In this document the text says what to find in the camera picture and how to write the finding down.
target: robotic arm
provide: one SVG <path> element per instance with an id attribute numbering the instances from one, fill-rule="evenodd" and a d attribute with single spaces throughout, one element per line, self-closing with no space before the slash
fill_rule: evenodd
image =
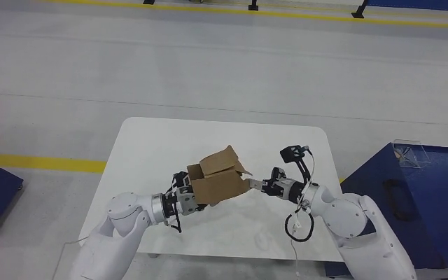
<path id="1" fill-rule="evenodd" d="M 295 162 L 298 165 L 304 183 L 287 178 L 278 167 L 272 170 L 271 179 L 251 181 L 252 188 L 298 204 L 300 209 L 310 215 L 312 223 L 308 237 L 297 239 L 289 233 L 288 220 L 291 215 L 285 222 L 287 235 L 297 242 L 307 241 L 312 235 L 313 217 L 322 217 L 354 279 L 416 279 L 414 266 L 406 250 L 375 202 L 368 196 L 353 193 L 334 197 L 325 186 L 311 182 L 307 166 L 302 160 L 305 152 L 312 156 L 307 146 L 291 146 L 280 152 L 285 163 Z M 361 235 L 369 220 L 376 232 Z"/>
<path id="2" fill-rule="evenodd" d="M 297 211 L 313 217 L 322 217 L 341 253 L 350 273 L 356 280 L 414 280 L 417 279 L 412 262 L 398 238 L 390 228 L 375 202 L 367 196 L 343 194 L 334 197 L 323 185 L 311 181 L 305 152 L 312 156 L 307 146 L 291 146 L 281 151 L 285 163 L 295 162 L 303 176 L 303 183 L 286 177 L 284 170 L 275 167 L 271 178 L 263 181 L 250 179 L 250 187 L 288 200 L 298 205 Z M 114 197 L 107 205 L 103 221 L 90 233 L 73 264 L 71 280 L 121 280 L 129 268 L 146 228 L 159 223 L 168 225 L 176 217 L 181 232 L 179 214 L 187 216 L 203 210 L 206 204 L 197 204 L 188 174 L 174 175 L 173 184 L 165 194 L 138 196 L 126 192 Z M 288 231 L 286 219 L 285 231 Z M 376 232 L 361 235 L 368 221 Z M 119 237 L 113 236 L 114 229 Z"/>
<path id="3" fill-rule="evenodd" d="M 164 223 L 175 216 L 181 232 L 179 214 L 190 215 L 202 211 L 206 204 L 197 204 L 188 174 L 174 175 L 173 184 L 165 194 L 139 196 L 125 192 L 107 204 L 107 214 L 89 234 L 81 247 L 70 280 L 121 280 L 131 265 L 145 230 Z M 117 230 L 119 237 L 113 236 Z"/>

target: tabletop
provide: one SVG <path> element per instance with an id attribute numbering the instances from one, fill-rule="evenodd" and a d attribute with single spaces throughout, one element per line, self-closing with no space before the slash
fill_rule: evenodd
<path id="1" fill-rule="evenodd" d="M 123 192 L 164 193 L 172 174 L 227 145 L 232 145 L 252 178 L 268 179 L 273 167 L 281 167 L 299 181 L 297 166 L 285 164 L 279 152 L 287 146 L 309 146 L 316 161 L 313 181 L 334 195 L 342 193 L 327 136 L 318 127 L 129 118 L 120 128 L 80 238 L 98 224 L 112 197 Z M 304 161 L 311 171 L 311 157 Z M 290 202 L 250 190 L 215 207 L 180 215 L 181 234 L 163 224 L 149 227 L 138 252 L 294 260 L 284 221 L 295 208 Z M 310 222 L 305 213 L 299 221 L 302 228 L 296 235 L 301 238 L 307 235 Z M 300 260 L 342 261 L 321 218 L 316 219 L 311 239 L 295 247 Z"/>

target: white floor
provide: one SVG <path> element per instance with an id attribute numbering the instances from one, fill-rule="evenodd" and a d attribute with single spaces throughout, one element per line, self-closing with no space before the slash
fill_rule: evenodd
<path id="1" fill-rule="evenodd" d="M 131 116 L 318 126 L 342 178 L 394 139 L 448 145 L 446 29 L 2 5 L 0 153 L 107 160 Z M 11 171 L 26 187 L 0 227 L 0 278 L 50 279 L 99 175 Z M 127 279 L 288 279 L 293 270 L 140 255 Z"/>

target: black cable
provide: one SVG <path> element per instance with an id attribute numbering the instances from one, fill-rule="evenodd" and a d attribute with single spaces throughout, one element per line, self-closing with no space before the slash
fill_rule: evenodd
<path id="1" fill-rule="evenodd" d="M 173 176 L 173 181 L 171 182 L 171 187 L 169 187 L 169 189 L 166 191 L 165 195 L 167 195 L 169 192 L 171 192 L 173 190 L 175 180 L 176 180 L 176 178 Z M 181 220 L 179 220 L 179 212 L 177 211 L 176 204 L 177 204 L 177 202 L 174 201 L 173 208 L 174 208 L 174 215 L 176 216 L 177 225 L 170 225 L 170 227 L 176 229 L 179 233 L 182 233 Z"/>
<path id="2" fill-rule="evenodd" d="M 295 211 L 294 211 L 294 214 L 297 214 L 299 211 L 300 211 L 300 208 L 297 209 L 297 210 L 295 210 Z M 291 219 L 292 216 L 293 216 L 292 214 L 289 214 L 289 216 L 286 217 L 286 220 L 285 220 L 285 232 L 286 232 L 286 234 L 287 234 L 292 240 L 294 240 L 295 242 L 307 242 L 307 241 L 311 238 L 311 236 L 313 235 L 313 230 L 314 230 L 314 218 L 313 218 L 313 216 L 312 216 L 310 213 L 308 214 L 309 218 L 311 219 L 311 227 L 310 227 L 310 229 L 309 229 L 309 234 L 308 234 L 308 236 L 305 237 L 304 239 L 298 239 L 298 238 L 295 238 L 295 237 L 289 232 L 289 230 L 288 230 L 288 223 L 289 223 L 289 219 Z"/>
<path id="3" fill-rule="evenodd" d="M 176 203 L 174 203 L 174 215 L 176 215 L 177 225 L 171 225 L 171 227 L 177 229 L 179 233 L 182 233 L 181 221 L 179 220 L 179 213 L 177 211 Z"/>

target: yellow floor line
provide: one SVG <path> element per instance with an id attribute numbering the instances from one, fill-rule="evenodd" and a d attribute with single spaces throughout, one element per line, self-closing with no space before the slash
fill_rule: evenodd
<path id="1" fill-rule="evenodd" d="M 308 20 L 327 20 L 338 22 L 357 22 L 357 23 L 370 23 L 377 25 L 408 25 L 419 27 L 448 27 L 448 22 L 413 22 L 406 20 L 383 20 L 383 19 L 357 19 L 352 18 L 350 15 L 346 17 L 333 16 L 333 15 L 310 15 L 299 13 L 285 13 L 274 12 L 267 10 L 252 11 L 252 10 L 237 10 L 230 8 L 207 8 L 207 7 L 192 7 L 192 6 L 167 6 L 167 5 L 143 5 L 139 3 L 123 3 L 123 2 L 107 2 L 107 1 L 92 1 L 92 0 L 41 0 L 45 2 L 64 3 L 64 4 L 83 4 L 83 5 L 95 5 L 95 6 L 114 6 L 122 8 L 146 8 L 153 10 L 168 10 L 168 11 L 189 11 L 200 13 L 230 13 L 240 15 L 263 15 L 278 18 L 300 18 Z"/>
<path id="2" fill-rule="evenodd" d="M 70 172 L 103 173 L 106 162 L 76 160 L 60 157 L 32 157 L 28 155 L 0 155 L 0 167 L 49 169 Z"/>

